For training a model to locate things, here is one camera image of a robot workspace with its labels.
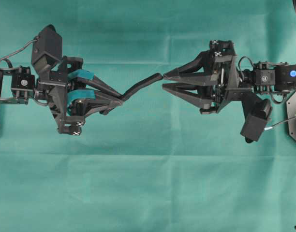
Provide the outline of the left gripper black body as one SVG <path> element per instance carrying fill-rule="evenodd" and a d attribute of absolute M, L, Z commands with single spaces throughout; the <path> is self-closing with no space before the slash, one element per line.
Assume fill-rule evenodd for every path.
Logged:
<path fill-rule="evenodd" d="M 80 135 L 81 126 L 85 123 L 83 116 L 67 115 L 68 74 L 82 65 L 82 58 L 64 56 L 56 71 L 45 71 L 37 80 L 34 97 L 47 101 L 60 134 Z"/>

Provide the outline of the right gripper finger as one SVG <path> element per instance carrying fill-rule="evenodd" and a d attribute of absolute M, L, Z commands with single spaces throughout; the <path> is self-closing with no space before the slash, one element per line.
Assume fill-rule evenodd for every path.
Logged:
<path fill-rule="evenodd" d="M 193 61 L 163 74 L 164 80 L 191 85 L 216 85 L 210 51 L 201 52 Z"/>
<path fill-rule="evenodd" d="M 162 85 L 163 90 L 198 107 L 200 114 L 215 114 L 217 107 L 212 106 L 214 99 L 200 92 L 201 86 L 193 86 L 184 83 L 168 83 Z"/>

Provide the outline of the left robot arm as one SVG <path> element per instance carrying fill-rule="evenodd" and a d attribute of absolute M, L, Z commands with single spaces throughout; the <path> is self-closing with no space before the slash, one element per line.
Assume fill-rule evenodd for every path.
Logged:
<path fill-rule="evenodd" d="M 0 104 L 37 104 L 49 107 L 60 134 L 80 135 L 86 118 L 99 112 L 108 114 L 121 106 L 125 95 L 82 68 L 83 59 L 62 58 L 57 70 L 48 70 L 39 77 L 30 67 L 0 68 Z"/>

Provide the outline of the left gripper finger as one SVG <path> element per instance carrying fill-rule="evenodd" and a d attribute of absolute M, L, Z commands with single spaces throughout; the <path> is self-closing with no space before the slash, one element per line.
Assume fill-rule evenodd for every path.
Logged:
<path fill-rule="evenodd" d="M 67 113 L 70 116 L 89 116 L 111 111 L 124 101 L 97 90 L 74 90 L 67 94 Z"/>
<path fill-rule="evenodd" d="M 120 93 L 96 77 L 92 72 L 78 69 L 69 73 L 67 77 L 71 82 L 71 90 L 84 89 L 86 86 L 90 86 L 116 98 L 121 97 Z"/>

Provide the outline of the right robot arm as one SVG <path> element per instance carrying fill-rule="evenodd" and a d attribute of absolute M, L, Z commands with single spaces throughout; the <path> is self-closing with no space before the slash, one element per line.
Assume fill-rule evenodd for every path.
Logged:
<path fill-rule="evenodd" d="M 202 114 L 219 113 L 249 92 L 285 98 L 296 89 L 296 65 L 258 62 L 251 64 L 251 70 L 242 70 L 236 59 L 232 41 L 212 40 L 209 50 L 165 73 L 169 82 L 163 89 L 198 107 Z"/>

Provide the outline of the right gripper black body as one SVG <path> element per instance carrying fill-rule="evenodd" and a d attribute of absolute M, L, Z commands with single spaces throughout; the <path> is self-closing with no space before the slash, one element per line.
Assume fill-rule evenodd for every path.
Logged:
<path fill-rule="evenodd" d="M 252 92 L 251 85 L 241 80 L 236 59 L 232 41 L 210 41 L 207 59 L 204 60 L 206 80 L 200 84 L 203 102 L 200 113 L 217 114 L 230 102 L 242 101 L 245 95 Z"/>

